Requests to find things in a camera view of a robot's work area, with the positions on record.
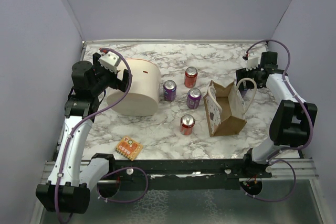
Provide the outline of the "purple soda can carried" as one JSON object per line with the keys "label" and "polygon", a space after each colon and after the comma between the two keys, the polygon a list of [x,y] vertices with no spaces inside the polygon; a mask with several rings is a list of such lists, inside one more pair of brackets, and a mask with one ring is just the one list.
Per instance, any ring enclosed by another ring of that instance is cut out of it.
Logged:
{"label": "purple soda can carried", "polygon": [[244,96],[246,95],[247,91],[249,90],[246,81],[243,81],[240,85],[239,85],[239,91],[241,94],[241,97],[244,98]]}

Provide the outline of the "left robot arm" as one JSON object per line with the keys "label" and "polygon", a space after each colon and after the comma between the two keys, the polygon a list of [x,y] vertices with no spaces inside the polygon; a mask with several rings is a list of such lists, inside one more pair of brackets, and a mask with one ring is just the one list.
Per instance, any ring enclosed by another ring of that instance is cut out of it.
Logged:
{"label": "left robot arm", "polygon": [[127,66],[122,79],[117,69],[124,57],[115,50],[101,48],[92,61],[78,61],[72,66],[72,88],[65,104],[65,120],[61,144],[54,167],[45,184],[36,188],[36,197],[50,212],[83,214],[86,212],[91,191],[99,179],[110,179],[116,166],[111,154],[96,154],[89,165],[81,169],[83,150],[99,109],[99,95],[107,88],[120,90],[122,97],[128,94],[132,73]]}

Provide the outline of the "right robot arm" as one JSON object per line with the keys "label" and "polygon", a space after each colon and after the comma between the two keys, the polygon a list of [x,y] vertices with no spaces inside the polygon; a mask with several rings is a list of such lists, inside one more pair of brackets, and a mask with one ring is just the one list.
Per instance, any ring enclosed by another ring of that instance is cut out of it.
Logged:
{"label": "right robot arm", "polygon": [[263,52],[260,59],[249,59],[245,68],[236,70],[242,95],[248,90],[267,88],[278,103],[268,138],[243,157],[241,171],[246,177],[263,172],[280,152],[298,150],[312,139],[317,106],[295,91],[288,76],[278,68],[277,59],[276,52]]}

